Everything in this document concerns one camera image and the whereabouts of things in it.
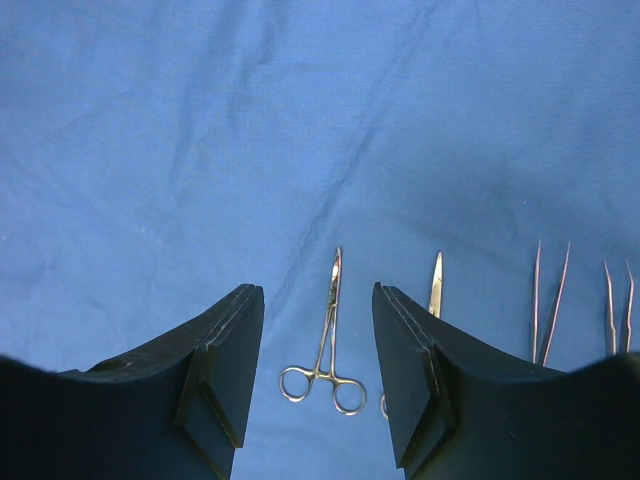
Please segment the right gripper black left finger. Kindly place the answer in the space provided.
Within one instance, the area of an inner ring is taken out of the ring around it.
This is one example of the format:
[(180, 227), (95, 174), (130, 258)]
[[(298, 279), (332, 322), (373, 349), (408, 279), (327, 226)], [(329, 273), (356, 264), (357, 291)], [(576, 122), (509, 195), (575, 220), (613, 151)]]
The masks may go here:
[(1, 360), (5, 479), (227, 479), (242, 447), (264, 319), (242, 284), (87, 371)]

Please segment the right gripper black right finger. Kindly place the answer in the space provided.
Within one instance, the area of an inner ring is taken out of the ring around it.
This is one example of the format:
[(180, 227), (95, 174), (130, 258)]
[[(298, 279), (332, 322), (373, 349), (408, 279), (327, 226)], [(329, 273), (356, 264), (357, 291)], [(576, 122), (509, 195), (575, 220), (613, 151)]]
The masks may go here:
[(572, 371), (502, 352), (376, 285), (396, 466), (408, 479), (635, 479), (639, 357)]

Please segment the steel hemostat clamp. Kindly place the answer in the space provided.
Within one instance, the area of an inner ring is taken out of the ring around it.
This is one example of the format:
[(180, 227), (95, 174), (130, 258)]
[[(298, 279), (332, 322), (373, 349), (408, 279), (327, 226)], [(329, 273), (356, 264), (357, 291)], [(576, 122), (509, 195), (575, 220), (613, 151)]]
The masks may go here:
[[(430, 297), (427, 304), (428, 313), (436, 318), (441, 316), (442, 307), (442, 285), (443, 285), (443, 252), (439, 251), (433, 269), (433, 278), (430, 289)], [(389, 420), (388, 407), (386, 403), (386, 394), (383, 393), (380, 399), (380, 410), (383, 417)]]

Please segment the steel tweezers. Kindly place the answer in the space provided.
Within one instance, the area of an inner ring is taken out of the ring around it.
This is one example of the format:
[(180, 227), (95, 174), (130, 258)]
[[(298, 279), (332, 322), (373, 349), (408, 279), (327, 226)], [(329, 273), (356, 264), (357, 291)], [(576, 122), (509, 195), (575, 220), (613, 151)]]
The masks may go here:
[(560, 273), (555, 295), (551, 304), (548, 319), (541, 321), (541, 242), (536, 245), (534, 265), (533, 265), (533, 282), (532, 282), (532, 316), (530, 323), (530, 356), (529, 360), (540, 367), (545, 367), (555, 334), (558, 321), (561, 300), (565, 290), (566, 279), (569, 269), (569, 258), (571, 251), (571, 243), (567, 244), (564, 254), (563, 265)]
[(614, 311), (614, 288), (610, 269), (606, 261), (603, 262), (606, 286), (606, 303), (605, 303), (605, 340), (606, 353), (608, 356), (627, 354), (631, 350), (632, 344), (632, 318), (633, 305), (635, 296), (635, 280), (628, 263), (625, 263), (629, 288), (627, 294), (627, 302), (624, 309), (623, 319), (620, 327), (616, 326)]

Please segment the blue surgical drape cloth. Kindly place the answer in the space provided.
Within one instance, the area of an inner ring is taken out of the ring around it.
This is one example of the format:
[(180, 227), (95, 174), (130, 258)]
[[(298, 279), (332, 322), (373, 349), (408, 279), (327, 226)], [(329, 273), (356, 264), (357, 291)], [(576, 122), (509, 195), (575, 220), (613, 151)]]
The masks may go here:
[[(639, 288), (635, 1), (5, 1), (1, 351), (87, 369), (242, 283), (265, 323), (236, 479), (398, 479), (371, 296), (529, 352), (536, 245), (548, 364), (605, 354)], [(340, 414), (311, 368), (343, 251)]]

